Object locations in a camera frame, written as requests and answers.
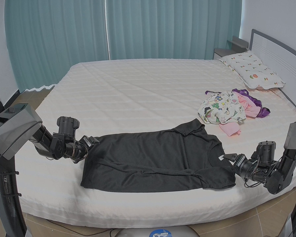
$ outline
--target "bed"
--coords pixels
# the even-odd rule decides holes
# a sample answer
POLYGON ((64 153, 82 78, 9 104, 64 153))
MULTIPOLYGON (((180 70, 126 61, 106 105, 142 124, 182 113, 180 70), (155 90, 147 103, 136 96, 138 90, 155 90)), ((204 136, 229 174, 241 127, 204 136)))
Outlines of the bed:
MULTIPOLYGON (((250 90, 271 114, 247 119, 240 136, 228 137, 218 125, 205 126, 222 142, 226 154, 250 157, 257 144, 276 141, 275 159, 283 153, 289 124, 296 121, 296 53, 269 36, 253 32, 250 48, 262 61, 285 76, 283 91, 250 90)), ((80 121, 76 138, 122 132, 169 129, 195 118, 205 91, 245 88, 237 74, 219 60, 134 59, 79 63, 45 98, 36 112, 50 132, 59 116, 80 121)), ((116 193, 80 186, 83 161, 49 161, 27 142, 15 158, 22 210, 42 218, 89 227, 162 227, 217 221, 232 217, 277 195, 263 186, 248 189, 236 176, 226 190, 116 193)))

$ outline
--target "white pillow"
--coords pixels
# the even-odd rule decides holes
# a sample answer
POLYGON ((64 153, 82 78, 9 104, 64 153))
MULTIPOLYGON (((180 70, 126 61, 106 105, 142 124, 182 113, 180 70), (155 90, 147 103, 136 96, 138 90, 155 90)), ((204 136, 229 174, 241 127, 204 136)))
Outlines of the white pillow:
POLYGON ((250 89, 281 88, 285 82, 250 50, 244 53, 236 53, 219 59, 232 71, 236 72, 240 79, 250 89))

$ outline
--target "clothing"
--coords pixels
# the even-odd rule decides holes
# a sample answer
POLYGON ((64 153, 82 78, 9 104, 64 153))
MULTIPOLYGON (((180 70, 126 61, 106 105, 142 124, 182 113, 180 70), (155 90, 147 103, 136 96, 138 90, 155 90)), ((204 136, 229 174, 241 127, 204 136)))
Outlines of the clothing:
POLYGON ((235 94, 238 97, 239 103, 242 105, 242 107, 245 110, 245 114, 247 117, 253 117, 255 118, 261 111, 261 107, 256 106, 250 98, 247 96, 241 95, 238 92, 235 92, 235 94))
POLYGON ((248 97, 256 106, 259 106, 261 108, 259 114, 257 115, 257 118, 264 118, 271 113, 271 111, 268 108, 262 107, 262 102, 260 100, 250 96, 249 92, 246 89, 233 89, 232 91, 248 97))
POLYGON ((198 115, 206 124, 225 124, 224 126, 220 125, 220 128, 228 136, 236 132, 240 134, 238 122, 242 123, 246 120, 245 111, 239 103, 237 95, 232 91, 213 92, 211 97, 201 104, 198 115))
POLYGON ((222 144, 195 119, 158 132, 96 137, 81 186, 108 192, 172 192, 235 185, 222 144))

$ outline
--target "bedside table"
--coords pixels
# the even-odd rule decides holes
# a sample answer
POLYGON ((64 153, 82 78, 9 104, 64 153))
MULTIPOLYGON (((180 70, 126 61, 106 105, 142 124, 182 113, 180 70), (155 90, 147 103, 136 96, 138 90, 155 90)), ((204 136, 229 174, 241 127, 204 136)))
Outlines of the bedside table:
POLYGON ((214 60, 234 53, 243 53, 247 51, 249 46, 248 42, 236 36, 232 36, 232 40, 227 40, 227 42, 231 43, 231 49, 215 48, 213 57, 214 60))

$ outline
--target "blue logo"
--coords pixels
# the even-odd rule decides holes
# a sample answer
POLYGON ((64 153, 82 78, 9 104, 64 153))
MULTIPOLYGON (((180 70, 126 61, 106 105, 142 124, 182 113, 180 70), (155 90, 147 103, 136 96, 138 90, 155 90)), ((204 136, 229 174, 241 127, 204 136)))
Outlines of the blue logo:
POLYGON ((172 234, 166 229, 157 229, 152 231, 149 237, 172 237, 172 234))

